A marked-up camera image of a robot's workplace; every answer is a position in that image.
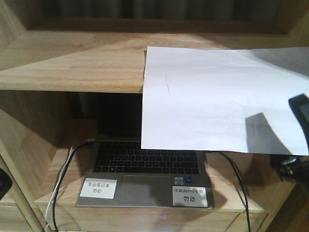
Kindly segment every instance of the laptop touchpad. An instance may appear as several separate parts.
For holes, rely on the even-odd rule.
[[[166,205],[172,202],[172,178],[170,176],[132,176],[122,179],[120,202]]]

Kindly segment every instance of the laptop keyboard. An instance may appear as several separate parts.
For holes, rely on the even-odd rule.
[[[197,154],[141,149],[140,142],[101,141],[93,172],[198,174]]]

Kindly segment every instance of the laptop sticker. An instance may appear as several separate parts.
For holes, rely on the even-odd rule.
[[[205,187],[173,186],[173,206],[208,207]]]
[[[174,184],[175,185],[183,185],[183,177],[182,176],[175,176],[174,177]]]
[[[193,184],[193,180],[192,177],[188,176],[184,178],[184,182],[187,184]]]
[[[86,178],[81,197],[113,199],[117,180]]]

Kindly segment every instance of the wooden shelf board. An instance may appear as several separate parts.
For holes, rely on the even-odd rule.
[[[80,121],[80,125],[89,125],[87,120]],[[74,141],[74,137],[82,139],[80,132],[71,131],[69,140]],[[83,130],[84,139],[89,138],[87,132]],[[64,163],[69,148],[69,142],[66,139],[65,145],[58,149],[55,158],[51,164],[46,180],[42,185],[41,197],[36,200],[39,206],[46,206],[53,186],[55,184],[58,170]],[[84,181],[84,173],[90,167],[88,166],[89,148],[78,152],[73,158],[66,177],[64,178],[61,197],[57,201],[59,206],[75,207],[76,201]],[[229,152],[228,155],[238,164],[244,181],[249,190],[249,206],[251,213],[269,213],[280,201],[284,202],[293,188],[293,184],[281,182],[276,173],[268,165],[267,155],[253,155]],[[217,212],[243,212],[244,206],[239,198],[241,193],[237,178],[233,173],[229,163],[216,153],[207,154],[207,172],[213,183],[214,199],[216,207],[212,211]],[[262,166],[263,173],[260,173],[259,166]]]
[[[295,46],[269,23],[45,19],[0,52],[0,88],[142,92],[147,46]]]

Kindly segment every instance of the laptop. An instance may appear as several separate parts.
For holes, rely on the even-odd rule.
[[[205,154],[141,149],[141,115],[142,94],[98,94],[98,134],[77,204],[212,208]]]

